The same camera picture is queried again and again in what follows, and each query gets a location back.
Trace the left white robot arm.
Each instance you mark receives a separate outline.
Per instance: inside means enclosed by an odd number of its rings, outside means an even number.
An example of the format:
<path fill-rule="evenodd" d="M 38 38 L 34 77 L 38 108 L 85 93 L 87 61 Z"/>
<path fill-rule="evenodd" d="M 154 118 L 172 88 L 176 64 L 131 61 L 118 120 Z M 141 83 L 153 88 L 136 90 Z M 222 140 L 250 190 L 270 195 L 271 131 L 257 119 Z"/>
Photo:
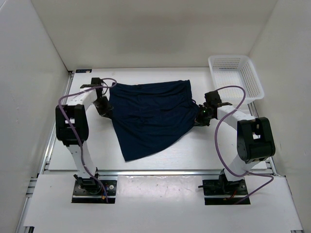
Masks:
<path fill-rule="evenodd" d="M 87 146 L 89 125 L 86 111 L 93 105 L 99 116 L 111 118 L 113 106 L 106 93 L 116 84 L 112 78 L 92 78 L 77 93 L 62 96 L 55 108 L 56 138 L 71 153 L 78 171 L 76 179 L 87 180 L 85 189 L 91 194 L 101 191 L 102 182 L 97 179 L 98 170 Z"/>

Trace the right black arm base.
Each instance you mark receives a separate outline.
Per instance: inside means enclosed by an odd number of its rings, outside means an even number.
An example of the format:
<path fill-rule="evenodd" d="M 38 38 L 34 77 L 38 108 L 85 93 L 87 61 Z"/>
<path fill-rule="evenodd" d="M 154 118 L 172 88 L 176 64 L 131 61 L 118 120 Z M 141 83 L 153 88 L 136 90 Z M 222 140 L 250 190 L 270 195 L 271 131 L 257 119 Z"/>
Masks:
<path fill-rule="evenodd" d="M 202 180 L 205 205 L 250 205 L 245 179 L 228 181 L 224 174 L 216 180 Z"/>

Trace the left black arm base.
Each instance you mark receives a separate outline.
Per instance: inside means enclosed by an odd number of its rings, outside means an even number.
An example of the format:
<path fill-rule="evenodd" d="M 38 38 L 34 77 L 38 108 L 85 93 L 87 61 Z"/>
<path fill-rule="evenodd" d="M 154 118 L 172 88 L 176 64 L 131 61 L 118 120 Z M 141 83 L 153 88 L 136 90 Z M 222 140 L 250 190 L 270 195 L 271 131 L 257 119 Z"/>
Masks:
<path fill-rule="evenodd" d="M 83 179 L 74 175 L 75 184 L 72 192 L 72 203 L 114 204 L 117 192 L 117 180 L 102 180 L 106 192 L 93 178 Z"/>

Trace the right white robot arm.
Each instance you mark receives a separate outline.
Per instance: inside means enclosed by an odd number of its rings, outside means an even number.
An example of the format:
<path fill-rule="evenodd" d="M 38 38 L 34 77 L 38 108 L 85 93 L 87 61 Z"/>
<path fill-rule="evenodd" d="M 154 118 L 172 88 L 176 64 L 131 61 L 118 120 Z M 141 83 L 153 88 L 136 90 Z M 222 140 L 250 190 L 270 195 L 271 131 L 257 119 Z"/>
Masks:
<path fill-rule="evenodd" d="M 235 182 L 242 180 L 255 165 L 274 156 L 274 138 L 268 118 L 247 115 L 231 103 L 222 102 L 217 90 L 205 93 L 205 102 L 199 105 L 195 125 L 209 126 L 212 119 L 219 121 L 214 141 L 216 152 L 225 167 L 220 174 L 218 188 L 222 193 L 229 194 L 236 188 Z M 237 132 L 237 155 L 229 165 L 225 164 L 218 148 L 221 123 L 226 123 Z"/>

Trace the navy blue shorts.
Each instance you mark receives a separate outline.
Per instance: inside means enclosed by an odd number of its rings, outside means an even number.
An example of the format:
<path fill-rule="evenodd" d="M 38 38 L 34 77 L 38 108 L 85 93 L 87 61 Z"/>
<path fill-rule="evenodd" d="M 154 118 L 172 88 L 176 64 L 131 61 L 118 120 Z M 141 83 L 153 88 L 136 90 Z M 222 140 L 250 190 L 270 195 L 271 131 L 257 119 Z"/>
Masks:
<path fill-rule="evenodd" d="M 191 130 L 199 112 L 189 80 L 110 89 L 112 123 L 126 162 L 165 150 Z"/>

